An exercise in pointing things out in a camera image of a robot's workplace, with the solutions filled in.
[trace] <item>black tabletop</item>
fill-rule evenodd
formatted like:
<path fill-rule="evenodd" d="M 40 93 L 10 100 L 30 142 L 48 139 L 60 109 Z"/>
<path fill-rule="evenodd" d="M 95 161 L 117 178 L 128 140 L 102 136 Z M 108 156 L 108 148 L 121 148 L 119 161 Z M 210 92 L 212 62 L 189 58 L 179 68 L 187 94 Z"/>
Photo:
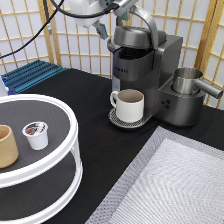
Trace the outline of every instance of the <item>black tabletop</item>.
<path fill-rule="evenodd" d="M 205 106 L 199 122 L 190 128 L 155 119 L 134 132 L 115 128 L 108 120 L 111 85 L 109 79 L 70 69 L 23 92 L 64 101 L 80 128 L 81 185 L 71 202 L 46 224 L 85 223 L 158 126 L 224 150 L 224 111 Z"/>

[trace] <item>white mug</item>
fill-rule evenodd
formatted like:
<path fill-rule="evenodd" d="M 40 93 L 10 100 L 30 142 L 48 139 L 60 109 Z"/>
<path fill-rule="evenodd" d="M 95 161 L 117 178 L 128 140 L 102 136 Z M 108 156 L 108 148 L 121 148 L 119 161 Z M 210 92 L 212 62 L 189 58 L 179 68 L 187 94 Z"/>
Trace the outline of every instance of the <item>white mug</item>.
<path fill-rule="evenodd" d="M 117 117 L 126 123 L 133 123 L 142 119 L 144 114 L 144 95 L 133 89 L 114 91 L 110 95 L 110 102 L 116 108 Z"/>

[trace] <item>gray mesh tray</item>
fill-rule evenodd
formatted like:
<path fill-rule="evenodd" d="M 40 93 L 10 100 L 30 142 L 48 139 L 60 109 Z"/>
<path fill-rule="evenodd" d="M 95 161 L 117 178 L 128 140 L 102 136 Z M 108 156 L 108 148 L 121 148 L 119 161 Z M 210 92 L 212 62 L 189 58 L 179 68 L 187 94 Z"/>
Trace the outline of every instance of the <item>gray mesh tray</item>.
<path fill-rule="evenodd" d="M 33 150 L 22 134 L 23 127 L 33 121 L 43 121 L 48 125 L 49 145 L 40 151 Z M 26 167 L 46 157 L 65 140 L 70 130 L 69 118 L 61 108 L 37 100 L 1 103 L 0 124 L 12 128 L 19 150 L 17 161 L 0 169 L 0 174 Z"/>

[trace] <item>beige paper cup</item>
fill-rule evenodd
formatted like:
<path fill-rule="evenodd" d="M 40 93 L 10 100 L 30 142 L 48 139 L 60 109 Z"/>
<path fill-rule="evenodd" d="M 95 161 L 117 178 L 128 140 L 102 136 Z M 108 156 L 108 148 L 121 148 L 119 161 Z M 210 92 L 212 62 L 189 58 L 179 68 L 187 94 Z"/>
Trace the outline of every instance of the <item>beige paper cup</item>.
<path fill-rule="evenodd" d="M 12 129 L 0 125 L 0 168 L 10 166 L 19 156 Z"/>

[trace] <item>drip tray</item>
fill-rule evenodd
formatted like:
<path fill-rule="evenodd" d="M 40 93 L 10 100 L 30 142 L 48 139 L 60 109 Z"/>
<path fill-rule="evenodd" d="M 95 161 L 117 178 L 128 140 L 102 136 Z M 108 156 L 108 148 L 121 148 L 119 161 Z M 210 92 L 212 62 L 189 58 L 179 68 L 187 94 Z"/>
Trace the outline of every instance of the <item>drip tray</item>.
<path fill-rule="evenodd" d="M 141 128 L 142 126 L 144 126 L 150 120 L 151 117 L 152 117 L 151 114 L 145 113 L 141 120 L 136 121 L 134 123 L 126 123 L 124 121 L 121 121 L 117 117 L 115 108 L 113 108 L 109 112 L 109 120 L 113 125 L 115 125 L 118 128 L 121 128 L 121 129 L 124 129 L 124 130 L 129 130 L 129 131 Z"/>

